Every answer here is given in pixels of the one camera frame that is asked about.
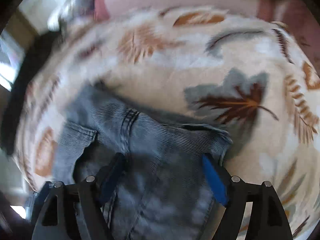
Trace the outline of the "grey-blue denim pants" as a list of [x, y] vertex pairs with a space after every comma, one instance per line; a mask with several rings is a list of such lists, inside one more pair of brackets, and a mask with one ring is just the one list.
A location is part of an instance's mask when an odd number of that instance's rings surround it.
[[116, 153], [128, 162], [104, 216], [115, 239], [200, 239], [215, 200], [205, 181], [206, 153], [222, 163], [224, 128], [141, 107], [102, 85], [85, 86], [66, 108], [53, 177], [73, 184]]

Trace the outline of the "black garment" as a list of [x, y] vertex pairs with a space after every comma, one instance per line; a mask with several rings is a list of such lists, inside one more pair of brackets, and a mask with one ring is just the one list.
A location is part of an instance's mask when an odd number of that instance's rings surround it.
[[1, 150], [8, 156], [14, 152], [17, 127], [28, 83], [44, 66], [52, 50], [58, 48], [62, 42], [60, 31], [48, 31], [35, 38], [24, 56], [1, 121]]

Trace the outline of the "leaf-patterned cream blanket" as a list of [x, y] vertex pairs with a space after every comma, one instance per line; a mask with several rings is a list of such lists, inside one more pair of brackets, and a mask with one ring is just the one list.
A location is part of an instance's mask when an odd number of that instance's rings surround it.
[[63, 35], [28, 83], [14, 157], [30, 187], [52, 174], [66, 108], [87, 85], [225, 129], [222, 165], [270, 181], [294, 239], [319, 221], [319, 76], [280, 23], [211, 7], [138, 10]]

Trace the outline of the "stained glass window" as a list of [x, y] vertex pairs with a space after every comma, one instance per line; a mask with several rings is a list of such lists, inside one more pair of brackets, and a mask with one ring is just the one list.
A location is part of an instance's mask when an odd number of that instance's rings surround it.
[[7, 32], [2, 31], [0, 39], [1, 86], [11, 91], [24, 59], [24, 49]]

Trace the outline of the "white cloth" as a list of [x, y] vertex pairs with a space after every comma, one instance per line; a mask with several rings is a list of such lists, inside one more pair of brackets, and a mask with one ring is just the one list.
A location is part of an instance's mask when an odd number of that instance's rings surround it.
[[61, 9], [54, 10], [48, 18], [47, 27], [50, 31], [58, 31], [60, 29]]

